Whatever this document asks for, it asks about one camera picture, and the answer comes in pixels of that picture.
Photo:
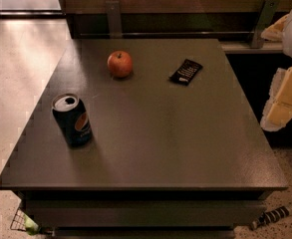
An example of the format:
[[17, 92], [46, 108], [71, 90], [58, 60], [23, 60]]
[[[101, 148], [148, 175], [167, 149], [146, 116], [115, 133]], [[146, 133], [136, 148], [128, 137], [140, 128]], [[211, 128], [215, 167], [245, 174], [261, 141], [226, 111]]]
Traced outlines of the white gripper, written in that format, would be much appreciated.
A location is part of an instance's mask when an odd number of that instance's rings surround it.
[[[292, 10], [264, 29], [261, 38], [273, 42], [282, 40], [283, 53], [292, 58]], [[260, 125], [266, 131], [277, 131], [291, 119], [292, 67], [287, 70], [278, 68], [271, 82], [269, 100], [263, 109]]]

